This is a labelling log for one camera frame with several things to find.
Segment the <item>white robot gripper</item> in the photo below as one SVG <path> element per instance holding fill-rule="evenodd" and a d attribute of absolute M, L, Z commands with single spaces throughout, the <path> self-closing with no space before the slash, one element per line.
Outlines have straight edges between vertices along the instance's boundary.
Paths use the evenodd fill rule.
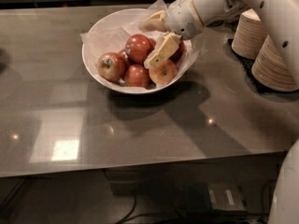
<path fill-rule="evenodd" d="M 144 66 L 151 69 L 158 67 L 178 50 L 181 38 L 192 39 L 203 31 L 204 25 L 192 0 L 176 0 L 166 11 L 157 11 L 144 19 L 138 28 L 143 32 L 173 32 L 160 36 L 154 50 L 144 61 Z"/>

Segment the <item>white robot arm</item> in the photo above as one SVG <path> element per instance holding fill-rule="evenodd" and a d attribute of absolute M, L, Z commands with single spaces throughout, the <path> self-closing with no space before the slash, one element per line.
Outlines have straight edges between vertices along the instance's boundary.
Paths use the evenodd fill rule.
<path fill-rule="evenodd" d="M 139 24 L 142 31 L 165 33 L 145 65 L 160 65 L 177 51 L 180 41 L 190 40 L 210 23 L 234 17 L 247 8 L 257 13 L 294 81 L 299 83 L 298 0 L 176 0 Z M 288 151 L 279 171 L 268 224 L 299 224 L 299 140 Z"/>

